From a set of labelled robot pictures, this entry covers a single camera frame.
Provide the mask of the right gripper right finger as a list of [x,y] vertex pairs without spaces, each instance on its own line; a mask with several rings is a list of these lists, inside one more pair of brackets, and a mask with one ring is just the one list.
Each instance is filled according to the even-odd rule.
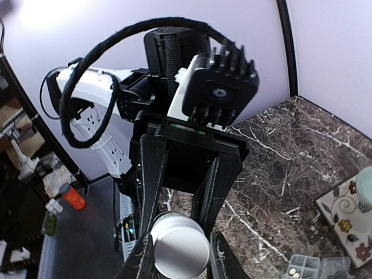
[[250,279],[221,232],[210,235],[209,278]]

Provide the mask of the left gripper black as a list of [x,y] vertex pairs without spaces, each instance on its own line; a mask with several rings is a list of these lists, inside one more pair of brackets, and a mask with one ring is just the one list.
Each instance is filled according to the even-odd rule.
[[151,230],[161,187],[194,193],[191,218],[210,235],[248,153],[247,141],[239,136],[139,112],[130,143],[142,190],[139,235]]

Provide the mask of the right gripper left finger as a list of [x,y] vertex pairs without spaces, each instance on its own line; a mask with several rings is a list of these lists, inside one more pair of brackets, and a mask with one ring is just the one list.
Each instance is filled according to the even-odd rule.
[[150,234],[141,236],[128,259],[122,265],[115,279],[156,278],[153,255],[153,240]]

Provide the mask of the small white pill bottle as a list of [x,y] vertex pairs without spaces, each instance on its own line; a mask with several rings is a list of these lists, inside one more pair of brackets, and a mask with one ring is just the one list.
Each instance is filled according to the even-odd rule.
[[154,262],[167,278],[196,278],[206,269],[210,244],[201,226],[178,212],[163,212],[151,229]]

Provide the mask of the clear plastic pill organizer box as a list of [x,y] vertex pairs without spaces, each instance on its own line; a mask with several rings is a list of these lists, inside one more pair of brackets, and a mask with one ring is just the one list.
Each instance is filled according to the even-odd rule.
[[329,257],[320,259],[306,255],[294,254],[283,278],[293,279],[290,269],[300,274],[299,278],[328,279],[328,278],[354,278],[350,273],[351,259],[349,257]]

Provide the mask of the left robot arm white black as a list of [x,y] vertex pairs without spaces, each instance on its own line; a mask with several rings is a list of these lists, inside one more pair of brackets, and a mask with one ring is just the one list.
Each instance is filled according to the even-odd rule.
[[62,133],[98,148],[149,231],[164,187],[192,195],[209,235],[249,153],[226,132],[257,94],[255,63],[205,22],[160,17],[127,26],[46,75]]

